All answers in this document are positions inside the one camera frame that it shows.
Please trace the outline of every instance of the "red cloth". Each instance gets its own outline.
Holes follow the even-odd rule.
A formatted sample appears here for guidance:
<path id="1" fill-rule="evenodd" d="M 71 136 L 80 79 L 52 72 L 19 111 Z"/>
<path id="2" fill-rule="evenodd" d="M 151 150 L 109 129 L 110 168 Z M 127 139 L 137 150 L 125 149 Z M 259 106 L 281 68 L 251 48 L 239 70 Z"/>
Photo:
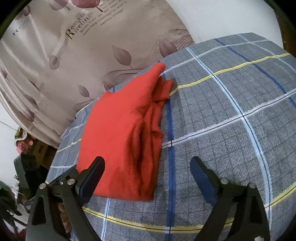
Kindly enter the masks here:
<path id="1" fill-rule="evenodd" d="M 26 233 L 27 233 L 27 229 L 23 229 L 22 231 L 19 232 L 19 237 L 23 238 L 23 240 L 26 239 Z"/>
<path id="2" fill-rule="evenodd" d="M 157 181 L 162 132 L 161 109 L 173 82 L 159 75 L 163 63 L 126 84 L 106 92 L 93 106 L 78 157 L 78 171 L 97 156 L 105 159 L 105 172 L 95 195 L 133 201 L 150 201 Z"/>

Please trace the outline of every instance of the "metal screw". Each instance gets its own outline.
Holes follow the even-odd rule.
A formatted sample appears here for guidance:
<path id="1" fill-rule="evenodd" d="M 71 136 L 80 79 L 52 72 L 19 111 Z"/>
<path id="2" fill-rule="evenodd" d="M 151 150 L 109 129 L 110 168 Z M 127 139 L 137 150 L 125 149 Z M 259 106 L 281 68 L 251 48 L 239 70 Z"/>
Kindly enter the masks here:
<path id="1" fill-rule="evenodd" d="M 220 182 L 222 184 L 227 184 L 228 183 L 228 180 L 226 178 L 221 178 Z"/>
<path id="2" fill-rule="evenodd" d="M 41 183 L 40 186 L 39 186 L 40 189 L 44 189 L 45 187 L 46 187 L 45 183 Z"/>
<path id="3" fill-rule="evenodd" d="M 250 184 L 249 184 L 249 187 L 250 187 L 250 188 L 256 188 L 256 185 L 255 185 L 254 183 L 250 183 Z"/>
<path id="4" fill-rule="evenodd" d="M 67 181 L 67 183 L 68 183 L 68 185 L 72 185 L 72 184 L 75 183 L 75 180 L 74 180 L 74 179 L 69 179 L 69 180 Z"/>

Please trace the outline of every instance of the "leaf pattern curtain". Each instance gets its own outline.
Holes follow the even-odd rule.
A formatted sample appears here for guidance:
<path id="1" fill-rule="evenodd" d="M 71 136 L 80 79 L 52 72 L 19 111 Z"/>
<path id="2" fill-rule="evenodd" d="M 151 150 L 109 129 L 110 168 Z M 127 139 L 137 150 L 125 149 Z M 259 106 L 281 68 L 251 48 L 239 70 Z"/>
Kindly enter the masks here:
<path id="1" fill-rule="evenodd" d="M 166 0 L 33 0 L 0 42 L 0 102 L 57 147 L 81 108 L 191 43 Z"/>

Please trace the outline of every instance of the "plaid pattern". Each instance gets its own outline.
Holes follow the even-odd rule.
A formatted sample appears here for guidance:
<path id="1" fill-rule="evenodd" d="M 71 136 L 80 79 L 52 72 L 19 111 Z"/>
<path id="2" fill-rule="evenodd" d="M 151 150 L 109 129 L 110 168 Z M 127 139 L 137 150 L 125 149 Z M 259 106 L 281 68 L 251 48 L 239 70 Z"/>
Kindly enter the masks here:
<path id="1" fill-rule="evenodd" d="M 296 213 L 295 58 L 247 33 L 195 44 L 161 62 L 166 64 L 163 77 L 175 85 L 162 110 L 163 148 L 154 200 L 93 196 L 85 207 L 92 226 L 105 241 L 194 240 L 212 210 L 190 173 L 190 159 L 198 155 L 219 177 L 257 185 L 271 240 L 276 240 Z M 94 103 L 77 113 L 61 136 L 47 181 L 77 162 Z"/>

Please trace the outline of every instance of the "white wall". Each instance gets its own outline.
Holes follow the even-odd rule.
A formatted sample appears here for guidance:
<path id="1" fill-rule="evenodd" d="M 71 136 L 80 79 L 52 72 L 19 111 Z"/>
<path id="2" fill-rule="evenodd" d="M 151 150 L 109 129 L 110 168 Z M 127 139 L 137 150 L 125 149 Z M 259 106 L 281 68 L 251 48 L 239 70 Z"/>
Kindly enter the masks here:
<path id="1" fill-rule="evenodd" d="M 167 0 L 195 43 L 253 32 L 283 47 L 271 7 L 263 0 Z"/>
<path id="2" fill-rule="evenodd" d="M 0 180 L 8 186 L 18 183 L 13 160 L 19 155 L 15 147 L 15 133 L 18 124 L 0 104 Z"/>

